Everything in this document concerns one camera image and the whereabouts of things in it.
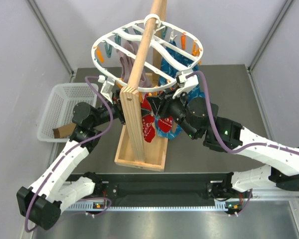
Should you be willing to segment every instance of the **laundry basket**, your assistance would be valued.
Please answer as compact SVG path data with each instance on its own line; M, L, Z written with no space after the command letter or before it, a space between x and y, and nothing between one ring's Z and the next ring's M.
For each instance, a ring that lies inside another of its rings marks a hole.
M54 128L72 122L73 108L79 102L92 106L96 104L97 96L86 83L67 83L53 87L48 103L41 119L37 138L46 142L66 142L67 138L54 138Z

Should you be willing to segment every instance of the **wooden base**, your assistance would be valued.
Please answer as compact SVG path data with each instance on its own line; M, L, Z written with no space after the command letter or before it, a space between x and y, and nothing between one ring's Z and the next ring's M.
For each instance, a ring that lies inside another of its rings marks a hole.
M120 166L163 172L167 151L167 138L155 136L151 143L144 141L145 162L136 162L126 126L123 126L114 162Z

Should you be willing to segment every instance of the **blue cloth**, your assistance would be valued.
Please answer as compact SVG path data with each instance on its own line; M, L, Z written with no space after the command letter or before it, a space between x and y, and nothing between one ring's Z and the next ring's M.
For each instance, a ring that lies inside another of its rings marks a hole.
M173 44L174 46L176 46L175 41L171 41L170 44ZM193 62L192 60L190 60L187 57L175 52L174 50L172 50L170 48L166 48L166 50L169 52L169 54L175 60L177 60L178 62L180 62L181 64L183 64L185 66L189 66ZM164 73L168 74L169 76L173 77L173 78L176 77L176 73L178 72L178 70L173 68L164 58L162 58L160 70L163 71ZM193 68L193 71L198 71L198 66L197 65ZM166 79L164 77L160 76L158 85L159 86L166 85ZM203 98L205 97L205 94L203 92L201 92L199 86L196 86L193 90L191 90L188 93L188 100L189 101L192 100L195 97L203 97ZM158 125L157 125L158 119L159 118L157 118L157 117L155 118L155 126L156 126L156 129L157 129L158 136L165 137L165 138L168 138L168 139L173 139L176 136L178 136L178 134L182 131L182 128L178 125L175 132L170 131L168 133L165 133L158 127Z

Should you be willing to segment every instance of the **wall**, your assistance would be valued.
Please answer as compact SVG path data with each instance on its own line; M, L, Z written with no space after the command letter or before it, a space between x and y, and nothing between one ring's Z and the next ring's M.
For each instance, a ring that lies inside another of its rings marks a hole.
M0 238L17 238L24 218L16 192L47 166L51 143L36 139L52 87L64 69L24 0L0 1Z
M299 146L299 0L293 3L254 73L275 140Z
M36 0L72 68L94 67L97 38L149 14L152 0ZM285 0L168 0L167 21L204 46L203 64L249 65ZM105 67L119 66L106 58Z

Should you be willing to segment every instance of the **white plastic ring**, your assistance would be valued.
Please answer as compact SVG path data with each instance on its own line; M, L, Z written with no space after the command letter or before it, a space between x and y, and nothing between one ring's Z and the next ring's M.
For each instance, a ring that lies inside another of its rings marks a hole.
M160 24L161 24L160 18L157 14L154 14L154 13L151 13L144 18L144 26L146 26L146 23L150 18L156 18L157 19L156 23L158 24L157 27L160 27Z

